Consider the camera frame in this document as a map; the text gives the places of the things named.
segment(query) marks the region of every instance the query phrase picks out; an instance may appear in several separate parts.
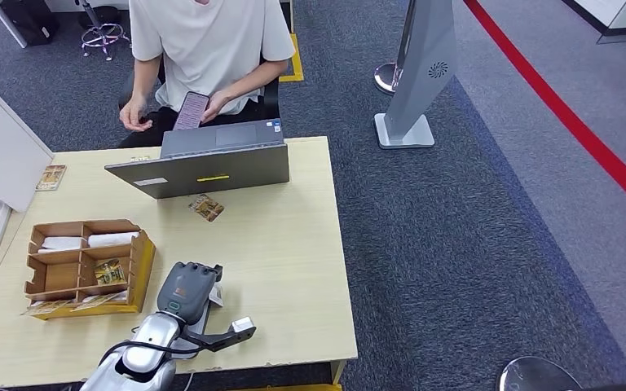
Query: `red line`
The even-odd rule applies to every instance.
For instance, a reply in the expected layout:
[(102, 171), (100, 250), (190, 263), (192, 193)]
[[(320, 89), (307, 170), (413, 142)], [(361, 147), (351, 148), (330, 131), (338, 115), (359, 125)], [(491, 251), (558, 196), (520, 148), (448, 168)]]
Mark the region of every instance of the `red line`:
[(529, 86), (567, 127), (582, 147), (626, 191), (626, 164), (610, 150), (601, 139), (565, 104), (543, 77), (527, 61), (517, 47), (507, 38), (496, 22), (486, 13), (478, 0), (464, 0), (466, 6), (493, 38), (505, 56), (527, 80)]

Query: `laptop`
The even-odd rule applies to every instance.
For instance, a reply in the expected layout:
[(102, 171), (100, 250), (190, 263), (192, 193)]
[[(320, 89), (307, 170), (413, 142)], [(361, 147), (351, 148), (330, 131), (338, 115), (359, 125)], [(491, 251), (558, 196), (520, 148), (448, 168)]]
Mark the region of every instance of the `laptop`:
[(160, 158), (284, 144), (279, 118), (164, 133)]
[(288, 182), (289, 152), (278, 119), (173, 130), (160, 159), (104, 168), (162, 199)]

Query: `person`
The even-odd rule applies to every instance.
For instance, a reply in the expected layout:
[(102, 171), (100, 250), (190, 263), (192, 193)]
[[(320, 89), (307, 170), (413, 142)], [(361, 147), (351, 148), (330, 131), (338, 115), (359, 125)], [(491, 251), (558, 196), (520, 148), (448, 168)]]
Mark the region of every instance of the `person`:
[[(188, 91), (210, 97), (201, 126), (266, 119), (260, 89), (295, 51), (279, 0), (129, 0), (129, 9), (134, 84), (119, 118), (133, 133), (119, 147), (160, 146)], [(162, 60), (161, 108), (143, 115)]]

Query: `laptop lid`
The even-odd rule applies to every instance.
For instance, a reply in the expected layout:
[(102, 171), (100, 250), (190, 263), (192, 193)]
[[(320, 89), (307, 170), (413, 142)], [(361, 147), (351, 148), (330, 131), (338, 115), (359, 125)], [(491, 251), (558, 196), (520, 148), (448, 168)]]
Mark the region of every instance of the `laptop lid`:
[(281, 144), (104, 168), (151, 197), (162, 199), (288, 182), (289, 154), (287, 145)]

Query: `logo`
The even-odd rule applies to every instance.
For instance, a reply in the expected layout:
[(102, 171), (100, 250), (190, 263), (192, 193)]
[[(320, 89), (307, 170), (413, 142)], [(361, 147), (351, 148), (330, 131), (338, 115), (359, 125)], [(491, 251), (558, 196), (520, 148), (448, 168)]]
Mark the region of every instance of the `logo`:
[(446, 63), (443, 61), (439, 61), (430, 66), (428, 69), (428, 76), (433, 79), (438, 79), (440, 77), (445, 76), (447, 71), (450, 69)]

